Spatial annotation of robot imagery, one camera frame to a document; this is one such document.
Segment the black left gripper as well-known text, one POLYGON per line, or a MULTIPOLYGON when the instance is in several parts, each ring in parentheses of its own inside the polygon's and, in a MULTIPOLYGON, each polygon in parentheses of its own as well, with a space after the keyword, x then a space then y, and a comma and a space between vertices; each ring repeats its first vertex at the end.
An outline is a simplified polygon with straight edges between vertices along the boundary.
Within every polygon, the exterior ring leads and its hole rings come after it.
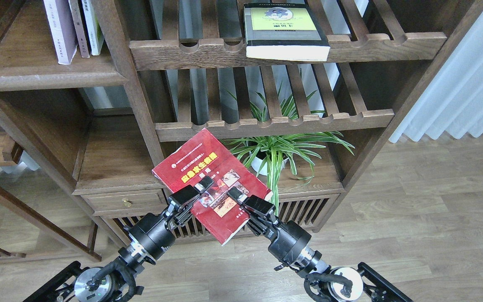
POLYGON ((190 209, 200 195, 213 185, 213 179, 203 177, 194 186, 187 185, 168 197, 168 206, 161 214, 146 214, 129 229, 132 242, 124 250, 124 261, 128 265, 155 263, 174 243, 172 229, 184 225, 191 217, 190 209))

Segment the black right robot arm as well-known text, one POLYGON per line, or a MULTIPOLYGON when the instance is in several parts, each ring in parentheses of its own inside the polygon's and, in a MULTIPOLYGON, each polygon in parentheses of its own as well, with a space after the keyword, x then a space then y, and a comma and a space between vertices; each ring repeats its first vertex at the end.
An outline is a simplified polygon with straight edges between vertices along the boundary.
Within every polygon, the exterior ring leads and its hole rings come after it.
POLYGON ((247 196, 237 188, 228 191, 250 216, 248 226, 257 236, 270 240, 270 252, 280 265, 288 267, 304 280, 306 293, 316 302, 352 302, 367 294, 374 302, 409 302, 410 298, 361 262, 356 269, 332 268, 322 260, 320 252, 309 247, 311 235, 294 221, 282 222, 275 206, 255 195, 247 196))

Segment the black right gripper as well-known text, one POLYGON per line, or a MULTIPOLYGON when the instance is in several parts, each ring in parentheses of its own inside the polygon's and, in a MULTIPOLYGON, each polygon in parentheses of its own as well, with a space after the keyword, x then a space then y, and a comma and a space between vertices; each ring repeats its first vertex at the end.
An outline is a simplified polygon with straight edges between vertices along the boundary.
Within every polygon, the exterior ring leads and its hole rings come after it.
POLYGON ((294 221, 284 223, 275 215, 275 206, 255 195, 248 197, 236 187, 227 195, 250 216, 249 229, 257 236, 270 240, 268 251, 282 264, 309 264, 312 249, 308 247, 311 235, 294 221))

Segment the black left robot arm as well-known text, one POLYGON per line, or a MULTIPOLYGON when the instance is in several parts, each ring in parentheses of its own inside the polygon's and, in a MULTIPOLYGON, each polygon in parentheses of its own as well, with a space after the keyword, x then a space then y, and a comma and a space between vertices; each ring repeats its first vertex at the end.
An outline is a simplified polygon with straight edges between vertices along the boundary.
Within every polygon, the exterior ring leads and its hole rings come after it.
POLYGON ((119 250, 119 256, 103 267, 84 268, 75 261, 31 294, 28 302, 63 302, 75 297, 80 302, 127 302, 140 295, 135 276, 143 271, 143 262, 155 264, 175 241, 172 230, 191 217, 194 202, 213 185, 205 176, 195 185, 187 185, 167 199, 167 208, 159 215, 146 214, 129 230, 131 243, 119 250))

